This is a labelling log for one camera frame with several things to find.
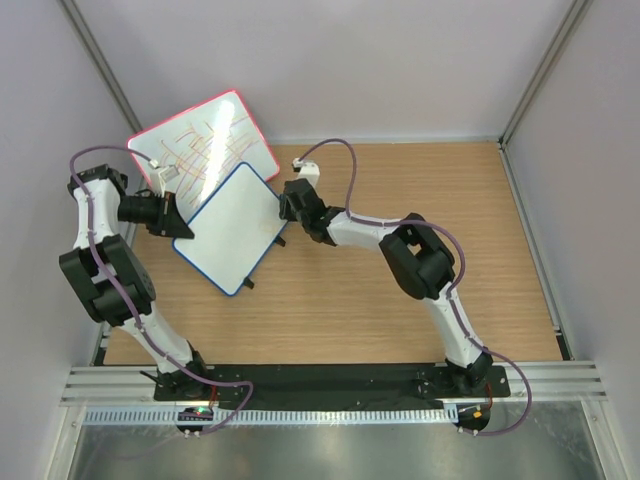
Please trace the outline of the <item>blue framed whiteboard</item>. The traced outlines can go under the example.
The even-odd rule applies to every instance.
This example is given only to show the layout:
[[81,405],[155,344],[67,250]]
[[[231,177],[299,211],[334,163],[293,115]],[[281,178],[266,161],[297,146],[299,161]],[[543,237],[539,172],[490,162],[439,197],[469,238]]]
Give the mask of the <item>blue framed whiteboard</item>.
[[251,286],[251,275],[287,222],[279,199],[246,162],[238,164],[202,203],[188,226],[192,239],[175,239],[174,251],[231,297]]

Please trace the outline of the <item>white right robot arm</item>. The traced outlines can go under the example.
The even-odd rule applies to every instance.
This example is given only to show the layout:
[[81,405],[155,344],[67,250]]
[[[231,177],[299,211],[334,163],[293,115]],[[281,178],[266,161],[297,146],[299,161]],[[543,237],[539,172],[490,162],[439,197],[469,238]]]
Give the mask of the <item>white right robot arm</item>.
[[391,220],[327,206],[304,178],[287,181],[279,203],[279,216],[300,224],[318,243],[380,252],[400,289],[430,312],[444,343],[453,389],[472,396],[485,387],[493,358],[461,304],[457,284],[466,264],[461,261],[454,271],[454,256],[438,235],[441,227],[415,213]]

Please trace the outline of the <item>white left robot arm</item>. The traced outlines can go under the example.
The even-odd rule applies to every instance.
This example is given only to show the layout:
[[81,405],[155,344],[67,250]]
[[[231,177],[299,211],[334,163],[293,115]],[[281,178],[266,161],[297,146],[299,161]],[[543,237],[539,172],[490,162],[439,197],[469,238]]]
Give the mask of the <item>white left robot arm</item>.
[[78,208],[78,233],[59,266],[97,323],[131,335],[152,357],[150,378],[158,401],[202,400],[212,377],[201,355],[161,314],[150,275],[119,232],[121,222],[140,223],[160,236],[189,238],[172,195],[126,193],[126,175],[106,164],[71,176],[68,190]]

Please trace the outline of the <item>pink framed whiteboard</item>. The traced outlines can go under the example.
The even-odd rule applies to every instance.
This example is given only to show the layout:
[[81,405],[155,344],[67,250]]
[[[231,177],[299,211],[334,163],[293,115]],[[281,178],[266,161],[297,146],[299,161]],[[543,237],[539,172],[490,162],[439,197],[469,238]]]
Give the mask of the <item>pink framed whiteboard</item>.
[[235,90],[227,90],[129,138],[127,147],[178,175],[167,183],[184,219],[190,219],[240,163],[265,181],[280,164],[253,115]]

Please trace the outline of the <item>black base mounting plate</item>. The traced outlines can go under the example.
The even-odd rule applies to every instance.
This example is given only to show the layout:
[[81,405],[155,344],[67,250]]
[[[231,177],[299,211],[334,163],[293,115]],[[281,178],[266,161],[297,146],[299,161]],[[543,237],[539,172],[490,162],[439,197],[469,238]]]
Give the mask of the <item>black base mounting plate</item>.
[[438,408],[444,399],[507,398],[511,391],[505,369],[490,367],[487,384],[471,394],[456,389],[448,367],[434,363],[405,364],[220,364],[208,371],[222,382],[215,392],[183,373],[149,375],[156,401],[214,399],[224,409],[237,408],[253,383],[247,410],[264,411],[394,411]]

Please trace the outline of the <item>aluminium frame rail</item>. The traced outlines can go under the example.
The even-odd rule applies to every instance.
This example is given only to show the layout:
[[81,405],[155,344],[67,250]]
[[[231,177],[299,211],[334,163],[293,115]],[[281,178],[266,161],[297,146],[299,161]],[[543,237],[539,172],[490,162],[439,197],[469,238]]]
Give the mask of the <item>aluminium frame rail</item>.
[[254,386],[253,410],[356,410],[421,408],[428,402],[488,399],[539,401],[602,399],[605,389],[594,364],[529,362],[492,366],[476,387],[461,387],[443,364],[232,365],[209,371],[216,387],[198,382],[162,386],[151,368],[87,367],[69,374],[67,405],[116,405],[217,401],[235,407]]

